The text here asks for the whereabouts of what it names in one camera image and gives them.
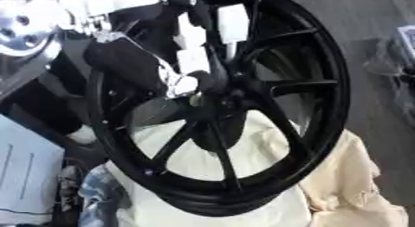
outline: wire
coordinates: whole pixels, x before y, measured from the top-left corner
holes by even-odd
[[[0,208],[0,211],[10,212],[14,214],[24,214],[24,215],[32,215],[32,216],[47,216],[52,215],[53,212],[47,212],[47,213],[34,213],[34,212],[25,212],[25,211],[16,211],[8,208]]]

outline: white cloth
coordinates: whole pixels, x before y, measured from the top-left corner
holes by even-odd
[[[152,157],[182,122],[133,132],[134,141]],[[264,170],[288,152],[286,139],[261,113],[248,113],[243,136],[230,150],[238,177]],[[178,210],[131,181],[112,163],[108,169],[124,186],[132,207],[118,212],[121,226],[260,226],[260,227],[405,227],[406,211],[391,205],[377,190],[373,178],[379,169],[365,146],[351,132],[344,132],[332,154],[300,183],[268,205],[244,215],[206,218]],[[221,166],[208,152],[189,141],[170,159],[170,170],[202,180],[220,180]],[[312,219],[308,207],[314,212]]]
[[[264,128],[272,129],[273,125],[269,121],[264,123],[258,118],[261,116],[260,113],[249,114],[244,135],[230,150],[231,160],[239,177],[264,170],[286,155],[286,150],[274,152],[264,146],[265,143],[262,141]],[[160,125],[135,132],[133,139],[149,157],[152,157],[181,126],[182,121]],[[282,136],[275,129],[273,133]],[[281,145],[287,147],[285,141],[281,141]],[[168,167],[172,171],[195,179],[221,180],[223,176],[219,160],[197,147],[192,141],[185,143],[171,157]],[[172,207],[142,186],[132,182],[112,163],[108,163],[107,168],[126,189],[132,201],[132,208],[121,208],[118,211],[121,227],[171,225],[181,227],[307,227],[311,220],[307,201],[298,186],[285,191],[264,207],[246,214],[226,218],[209,218]]]

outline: gray floor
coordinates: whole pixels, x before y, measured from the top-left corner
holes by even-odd
[[[389,81],[363,68],[379,39],[387,38],[397,26],[415,23],[415,4],[407,0],[296,1],[313,12],[342,46],[353,90],[347,128],[364,140],[382,169],[377,180],[382,193],[407,207],[415,218],[415,130],[396,106]]]

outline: black wheel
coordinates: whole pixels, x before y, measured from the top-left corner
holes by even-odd
[[[244,3],[253,22],[250,39],[241,44],[232,65],[225,66],[228,80],[223,89],[194,95],[194,101],[188,97],[170,101],[174,112],[164,114],[157,122],[186,119],[186,123],[155,157],[149,158],[137,148],[126,125],[135,107],[156,99],[153,94],[135,90],[95,69],[88,100],[97,137],[123,172],[177,208],[221,217],[265,205],[327,157],[345,126],[349,79],[334,39],[302,6],[291,0],[207,1],[212,8]],[[137,41],[151,34],[151,30],[142,32],[140,27],[130,30]],[[221,58],[220,47],[216,50]],[[168,53],[162,49],[158,53],[174,64]],[[256,70],[258,64],[280,78],[264,80]],[[285,95],[300,95],[308,104],[307,125],[302,132],[296,131],[291,121],[297,121],[279,103],[278,98]],[[241,136],[248,110],[267,116],[285,135],[290,152],[270,168],[240,178],[228,149]],[[196,180],[168,169],[169,158],[189,139],[217,154],[223,181]]]

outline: wheel rim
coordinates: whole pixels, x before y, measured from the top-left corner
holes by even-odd
[[[283,18],[295,28],[294,32],[266,36],[247,44],[239,55],[237,63],[228,68],[233,92],[242,91],[244,106],[264,113],[284,133],[289,144],[290,154],[272,167],[255,175],[238,179],[229,166],[226,148],[217,150],[224,169],[223,182],[209,182],[183,177],[168,170],[160,171],[176,145],[162,148],[157,155],[158,165],[137,149],[127,131],[120,130],[112,120],[120,120],[129,110],[142,100],[152,98],[146,92],[127,96],[117,105],[108,109],[109,75],[95,69],[91,76],[88,102],[91,123],[111,160],[130,178],[159,195],[171,205],[199,215],[229,216],[258,208],[282,191],[298,183],[316,168],[330,153],[341,131],[344,129],[349,106],[349,81],[346,63],[330,34],[304,8],[290,0],[208,0],[212,5],[245,3],[255,12]],[[308,41],[316,49],[315,54],[321,63],[321,77],[318,80],[291,80],[279,82],[254,81],[246,76],[241,68],[252,66],[252,60],[274,47]],[[313,118],[308,131],[300,137],[284,115],[281,107],[270,95],[312,92],[324,101],[314,107]],[[195,126],[188,120],[179,135],[171,143],[182,143],[184,134]],[[208,125],[212,133],[220,137],[218,123]]]

